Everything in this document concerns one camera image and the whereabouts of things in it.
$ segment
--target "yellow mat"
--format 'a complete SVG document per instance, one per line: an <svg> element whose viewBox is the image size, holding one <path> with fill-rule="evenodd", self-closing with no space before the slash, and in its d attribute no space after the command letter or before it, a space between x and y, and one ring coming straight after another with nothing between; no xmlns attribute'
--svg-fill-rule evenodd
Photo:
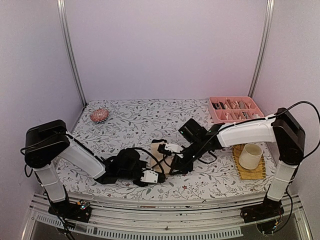
<svg viewBox="0 0 320 240"><path fill-rule="evenodd" d="M265 179L266 163L263 155L261 156L261 161L258 167L254 170L245 169L239 164L239 157L244 147L245 147L245 144L234 145L232 147L232 157L234 159L235 166L236 166L236 169L238 170L240 179L241 180Z"/></svg>

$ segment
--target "divided organizer tray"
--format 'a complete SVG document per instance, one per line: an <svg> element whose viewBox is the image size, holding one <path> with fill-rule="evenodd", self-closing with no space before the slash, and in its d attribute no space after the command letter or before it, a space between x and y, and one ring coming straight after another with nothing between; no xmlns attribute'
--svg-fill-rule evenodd
<svg viewBox="0 0 320 240"><path fill-rule="evenodd" d="M239 123L264 117L257 104L249 96L212 96L209 97L208 103L215 124Z"/></svg>

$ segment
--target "floral tablecloth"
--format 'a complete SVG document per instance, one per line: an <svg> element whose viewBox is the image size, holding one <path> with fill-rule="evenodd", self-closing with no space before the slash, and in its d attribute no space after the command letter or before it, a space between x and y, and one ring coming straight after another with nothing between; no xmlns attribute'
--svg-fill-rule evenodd
<svg viewBox="0 0 320 240"><path fill-rule="evenodd" d="M90 120L92 111L107 108L108 119L102 124ZM123 148L142 147L150 150L153 139L166 139L169 143L188 146L178 129L190 118L209 129L212 119L205 99L144 99L91 101L85 108L73 135L98 156L108 158ZM135 200L192 200L240 196L265 192L275 173L275 164L265 143L263 149L266 179L240 180L231 148L216 150L217 160L212 164L199 161L194 171L169 176L164 183L146 187L121 179L115 184L102 185L88 177L78 167L61 160L57 166L60 180L70 192L108 198ZM142 160L149 160L146 154ZM210 162L206 154L203 160Z"/></svg>

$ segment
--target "white cup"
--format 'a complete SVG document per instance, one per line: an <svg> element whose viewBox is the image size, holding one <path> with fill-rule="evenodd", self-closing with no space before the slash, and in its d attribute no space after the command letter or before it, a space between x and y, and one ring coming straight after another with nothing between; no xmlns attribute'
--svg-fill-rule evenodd
<svg viewBox="0 0 320 240"><path fill-rule="evenodd" d="M244 146L239 157L239 164L248 170L254 170L258 167L262 156L262 149L256 145L248 143Z"/></svg>

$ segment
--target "ventilation grille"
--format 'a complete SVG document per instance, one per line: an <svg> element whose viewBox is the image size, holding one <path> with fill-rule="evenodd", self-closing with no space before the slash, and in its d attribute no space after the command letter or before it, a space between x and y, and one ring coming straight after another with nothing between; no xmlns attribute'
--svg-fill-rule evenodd
<svg viewBox="0 0 320 240"><path fill-rule="evenodd" d="M39 222L61 228L63 225L57 217L48 216L38 213L37 220ZM229 228L225 230L216 230L210 232L195 233L132 233L125 231L108 230L101 227L87 226L86 231L79 232L91 236L99 236L109 240L222 240L242 237L240 227Z"/></svg>

